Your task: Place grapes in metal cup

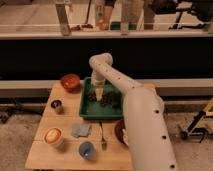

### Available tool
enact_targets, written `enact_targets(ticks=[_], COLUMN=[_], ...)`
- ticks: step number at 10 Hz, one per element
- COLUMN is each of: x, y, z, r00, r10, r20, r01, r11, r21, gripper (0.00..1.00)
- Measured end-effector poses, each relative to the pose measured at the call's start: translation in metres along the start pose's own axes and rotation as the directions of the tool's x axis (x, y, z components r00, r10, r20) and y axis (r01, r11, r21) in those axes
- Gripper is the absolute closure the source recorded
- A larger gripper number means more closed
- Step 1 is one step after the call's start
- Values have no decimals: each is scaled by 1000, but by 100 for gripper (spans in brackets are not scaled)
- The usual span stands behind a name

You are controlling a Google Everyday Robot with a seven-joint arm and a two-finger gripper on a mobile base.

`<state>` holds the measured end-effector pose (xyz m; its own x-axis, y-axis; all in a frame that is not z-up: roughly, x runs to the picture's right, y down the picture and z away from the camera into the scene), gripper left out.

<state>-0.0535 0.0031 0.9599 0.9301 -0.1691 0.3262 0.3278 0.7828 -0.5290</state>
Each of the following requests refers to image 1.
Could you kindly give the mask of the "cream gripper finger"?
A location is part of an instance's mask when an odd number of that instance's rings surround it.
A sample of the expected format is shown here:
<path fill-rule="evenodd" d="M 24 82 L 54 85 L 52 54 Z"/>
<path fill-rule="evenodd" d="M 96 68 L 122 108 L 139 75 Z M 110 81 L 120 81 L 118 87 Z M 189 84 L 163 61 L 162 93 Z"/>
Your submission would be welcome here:
<path fill-rule="evenodd" d="M 100 88 L 100 95 L 101 95 L 101 97 L 103 96 L 103 92 L 104 92 L 104 88 L 101 87 L 101 88 Z"/>
<path fill-rule="evenodd" d="M 95 88 L 95 95 L 96 95 L 96 100 L 100 101 L 101 95 L 100 95 L 100 88 Z"/>

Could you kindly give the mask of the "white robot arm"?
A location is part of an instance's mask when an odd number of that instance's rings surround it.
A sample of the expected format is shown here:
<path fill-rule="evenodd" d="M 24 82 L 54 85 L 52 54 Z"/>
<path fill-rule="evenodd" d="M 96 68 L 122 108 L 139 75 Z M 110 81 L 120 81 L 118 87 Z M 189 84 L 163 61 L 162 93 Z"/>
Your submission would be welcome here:
<path fill-rule="evenodd" d="M 109 53 L 89 59 L 95 87 L 108 80 L 123 95 L 123 116 L 134 171 L 179 171 L 167 126 L 164 102 L 155 90 L 112 67 Z"/>

